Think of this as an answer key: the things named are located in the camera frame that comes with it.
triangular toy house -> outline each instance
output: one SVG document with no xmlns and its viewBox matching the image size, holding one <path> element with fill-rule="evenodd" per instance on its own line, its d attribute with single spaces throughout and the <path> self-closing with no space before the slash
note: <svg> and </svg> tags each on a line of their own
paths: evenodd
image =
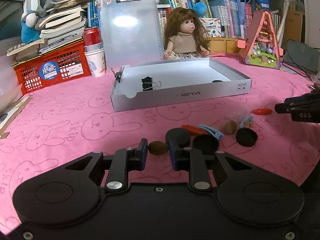
<svg viewBox="0 0 320 240">
<path fill-rule="evenodd" d="M 278 47 L 277 36 L 269 10 L 257 10 L 247 30 L 246 41 L 238 40 L 239 55 L 248 65 L 280 68 L 283 49 Z"/>
</svg>

red plastic basket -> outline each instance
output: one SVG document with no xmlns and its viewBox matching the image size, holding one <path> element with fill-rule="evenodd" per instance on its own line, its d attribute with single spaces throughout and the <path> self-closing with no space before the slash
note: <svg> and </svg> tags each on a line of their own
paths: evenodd
<svg viewBox="0 0 320 240">
<path fill-rule="evenodd" d="M 56 62 L 60 71 L 55 78 L 44 80 L 40 77 L 39 70 L 48 61 Z M 70 74 L 69 67 L 78 64 L 81 64 L 83 73 L 80 71 L 80 74 Z M 19 84 L 22 84 L 21 91 L 23 95 L 55 84 L 91 75 L 87 59 L 84 55 L 83 41 L 53 52 L 48 52 L 41 57 L 17 65 L 14 67 L 14 70 Z"/>
</svg>

doll's floral skirt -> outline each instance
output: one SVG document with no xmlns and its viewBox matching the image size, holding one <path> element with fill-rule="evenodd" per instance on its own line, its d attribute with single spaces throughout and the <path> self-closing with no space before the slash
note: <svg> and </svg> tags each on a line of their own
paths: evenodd
<svg viewBox="0 0 320 240">
<path fill-rule="evenodd" d="M 169 59 L 182 59 L 182 58 L 195 58 L 201 57 L 201 55 L 197 52 L 189 52 L 189 53 L 176 53 L 172 52 L 169 56 Z"/>
</svg>

table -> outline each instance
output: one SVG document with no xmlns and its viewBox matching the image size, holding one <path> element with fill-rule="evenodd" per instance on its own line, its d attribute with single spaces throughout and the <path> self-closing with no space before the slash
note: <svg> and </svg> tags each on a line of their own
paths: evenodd
<svg viewBox="0 0 320 240">
<path fill-rule="evenodd" d="M 218 60 L 252 78 L 248 95 L 114 113 L 110 71 L 30 93 L 31 101 L 7 129 L 9 136 L 0 140 L 0 230 L 8 233 L 19 225 L 12 194 L 33 176 L 91 151 L 111 155 L 137 147 L 141 138 L 164 141 L 171 128 L 217 126 L 234 112 L 273 109 L 285 98 L 309 92 L 310 82 L 299 75 L 243 65 L 237 58 Z M 253 129 L 259 136 L 254 147 L 243 147 L 235 135 L 226 135 L 219 149 L 301 185 L 319 160 L 319 124 L 292 122 L 290 115 L 273 112 L 255 116 Z M 173 171 L 168 154 L 149 154 L 145 170 L 130 172 L 129 181 L 187 182 L 188 173 Z"/>
</svg>

gray bag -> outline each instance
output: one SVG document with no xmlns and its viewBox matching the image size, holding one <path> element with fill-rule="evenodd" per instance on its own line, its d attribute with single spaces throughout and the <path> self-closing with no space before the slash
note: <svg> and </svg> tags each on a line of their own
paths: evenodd
<svg viewBox="0 0 320 240">
<path fill-rule="evenodd" d="M 300 67 L 308 74 L 317 73 L 319 62 L 319 50 L 309 47 L 307 44 L 288 40 L 287 51 L 284 55 L 284 63 L 292 67 Z"/>
</svg>

